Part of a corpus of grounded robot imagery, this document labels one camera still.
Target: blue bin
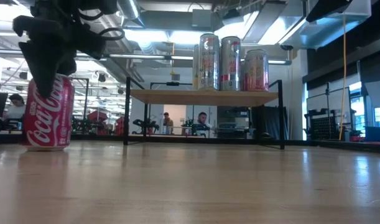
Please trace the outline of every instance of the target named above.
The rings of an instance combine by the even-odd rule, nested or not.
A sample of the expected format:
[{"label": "blue bin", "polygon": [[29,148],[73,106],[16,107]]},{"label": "blue bin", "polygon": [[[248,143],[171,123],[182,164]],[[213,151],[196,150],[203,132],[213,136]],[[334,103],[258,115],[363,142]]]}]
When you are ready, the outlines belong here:
[{"label": "blue bin", "polygon": [[365,127],[365,141],[380,142],[380,127]]}]

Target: security camera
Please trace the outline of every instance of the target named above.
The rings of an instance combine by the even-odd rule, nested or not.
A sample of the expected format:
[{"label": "security camera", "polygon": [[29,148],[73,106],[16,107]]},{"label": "security camera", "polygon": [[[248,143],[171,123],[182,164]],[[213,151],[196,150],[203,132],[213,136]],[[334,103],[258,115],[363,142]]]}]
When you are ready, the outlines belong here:
[{"label": "security camera", "polygon": [[118,88],[118,93],[119,93],[120,95],[122,95],[122,94],[124,93],[124,89],[123,89],[122,87],[119,87],[119,88]]}]

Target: can lid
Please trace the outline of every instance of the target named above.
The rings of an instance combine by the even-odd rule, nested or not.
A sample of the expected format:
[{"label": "can lid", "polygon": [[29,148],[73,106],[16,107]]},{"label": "can lid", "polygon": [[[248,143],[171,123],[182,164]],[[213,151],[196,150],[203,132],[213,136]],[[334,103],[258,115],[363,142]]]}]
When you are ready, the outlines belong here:
[{"label": "can lid", "polygon": [[222,40],[224,40],[225,38],[237,38],[237,39],[241,40],[239,37],[236,37],[236,36],[228,36],[228,37],[224,37],[224,38],[222,38]]},{"label": "can lid", "polygon": [[203,35],[214,35],[215,37],[217,37],[217,35],[215,35],[214,33],[206,33],[206,34],[202,34],[201,37],[202,37]]},{"label": "can lid", "polygon": [[260,51],[266,53],[266,51],[263,50],[263,49],[253,49],[253,50],[248,50],[246,53],[250,53],[250,52],[260,52]]}]

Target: person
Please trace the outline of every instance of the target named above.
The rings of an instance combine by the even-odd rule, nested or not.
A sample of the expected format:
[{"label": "person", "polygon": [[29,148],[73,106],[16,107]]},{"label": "person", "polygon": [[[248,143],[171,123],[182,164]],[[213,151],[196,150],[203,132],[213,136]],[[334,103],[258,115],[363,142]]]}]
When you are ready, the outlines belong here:
[{"label": "person", "polygon": [[[171,120],[171,118],[169,118],[168,112],[164,113],[164,126],[173,127],[173,121]],[[169,134],[172,134],[172,133],[173,133],[173,128],[170,128]]]},{"label": "person", "polygon": [[206,119],[207,119],[207,115],[205,112],[201,112],[198,114],[198,124],[204,124],[206,126],[208,126],[209,128],[212,128],[212,125],[211,124],[208,124]]},{"label": "person", "polygon": [[9,97],[11,105],[7,110],[5,119],[21,119],[25,113],[24,99],[20,94],[13,94]]}]

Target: man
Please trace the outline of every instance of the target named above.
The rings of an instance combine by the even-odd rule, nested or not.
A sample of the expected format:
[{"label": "man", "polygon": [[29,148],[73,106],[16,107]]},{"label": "man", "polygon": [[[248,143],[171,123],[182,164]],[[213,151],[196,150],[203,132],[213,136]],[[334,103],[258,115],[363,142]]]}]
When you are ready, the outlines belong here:
[{"label": "man", "polygon": [[206,122],[207,117],[208,116],[206,115],[205,112],[201,112],[200,114],[198,114],[198,124],[204,124],[208,126],[209,128],[212,128],[212,125]]},{"label": "man", "polygon": [[[169,113],[168,112],[165,112],[164,113],[164,126],[165,127],[173,127],[173,121],[171,120],[171,118],[169,118]],[[172,134],[173,133],[173,128],[164,128],[164,133],[165,134]]]},{"label": "man", "polygon": [[197,123],[198,124],[204,124],[206,127],[208,127],[208,129],[197,129],[197,134],[199,136],[205,136],[205,137],[210,137],[210,130],[213,130],[213,126],[209,123],[207,123],[206,119],[207,119],[207,115],[205,112],[201,112],[198,114],[198,120],[197,120]]}]

